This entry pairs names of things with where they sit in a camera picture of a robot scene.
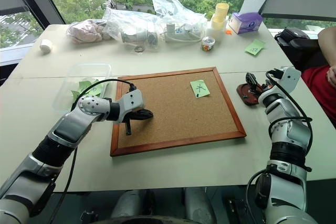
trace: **person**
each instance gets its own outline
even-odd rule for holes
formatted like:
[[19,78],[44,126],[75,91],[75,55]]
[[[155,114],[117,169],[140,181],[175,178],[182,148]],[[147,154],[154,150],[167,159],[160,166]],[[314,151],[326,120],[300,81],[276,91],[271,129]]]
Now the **person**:
[[307,69],[302,79],[336,128],[336,27],[322,30],[318,39],[329,65]]

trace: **person's hand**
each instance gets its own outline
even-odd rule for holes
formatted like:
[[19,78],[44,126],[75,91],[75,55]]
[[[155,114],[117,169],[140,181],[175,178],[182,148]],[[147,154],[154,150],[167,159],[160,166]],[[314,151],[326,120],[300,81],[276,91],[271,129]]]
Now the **person's hand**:
[[336,65],[329,68],[327,78],[329,83],[336,89]]

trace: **red shirt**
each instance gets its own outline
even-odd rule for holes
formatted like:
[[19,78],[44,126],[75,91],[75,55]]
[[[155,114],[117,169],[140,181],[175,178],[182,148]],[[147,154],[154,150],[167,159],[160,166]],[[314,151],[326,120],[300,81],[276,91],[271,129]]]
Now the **red shirt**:
[[336,127],[336,89],[329,83],[329,66],[309,68],[301,77]]

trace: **yellow cup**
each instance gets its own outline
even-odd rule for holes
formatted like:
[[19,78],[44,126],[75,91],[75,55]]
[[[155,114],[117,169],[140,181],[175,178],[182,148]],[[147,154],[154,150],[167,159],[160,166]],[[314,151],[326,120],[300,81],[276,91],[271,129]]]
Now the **yellow cup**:
[[229,5],[227,3],[218,3],[216,5],[215,16],[225,19],[228,11]]
[[211,20],[211,28],[214,30],[222,30],[224,27],[224,20],[222,17],[214,16]]

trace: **plastic bag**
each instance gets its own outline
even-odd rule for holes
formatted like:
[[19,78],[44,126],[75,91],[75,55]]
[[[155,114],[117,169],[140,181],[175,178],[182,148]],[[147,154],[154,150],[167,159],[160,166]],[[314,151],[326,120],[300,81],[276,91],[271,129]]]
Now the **plastic bag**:
[[66,32],[67,37],[74,43],[98,42],[103,39],[111,39],[107,33],[103,32],[106,26],[106,20],[86,19],[81,22],[72,23]]
[[108,33],[115,40],[149,48],[158,47],[158,33],[155,25],[159,19],[157,16],[107,8],[103,19],[107,20],[103,32]]
[[185,8],[179,0],[153,0],[156,14],[160,17],[157,29],[166,42],[197,42],[205,35],[205,14]]

